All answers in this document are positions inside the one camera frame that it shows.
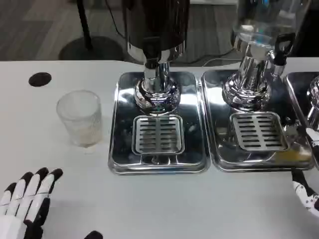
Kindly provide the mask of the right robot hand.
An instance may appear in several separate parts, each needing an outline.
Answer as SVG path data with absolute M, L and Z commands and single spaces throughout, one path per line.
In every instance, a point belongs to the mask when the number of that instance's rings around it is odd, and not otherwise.
M 319 158 L 319 132 L 307 127 L 306 133 L 311 139 L 311 146 L 315 159 Z M 293 169 L 292 184 L 295 194 L 298 196 L 302 205 L 314 217 L 319 218 L 319 194 L 315 192 L 307 183 L 304 173 L 299 169 Z

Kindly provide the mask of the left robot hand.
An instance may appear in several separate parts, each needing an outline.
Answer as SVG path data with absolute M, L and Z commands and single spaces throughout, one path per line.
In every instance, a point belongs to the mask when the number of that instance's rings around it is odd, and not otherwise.
M 2 239 L 42 239 L 51 193 L 63 175 L 60 168 L 49 172 L 40 168 L 26 172 L 0 193 L 0 237 Z

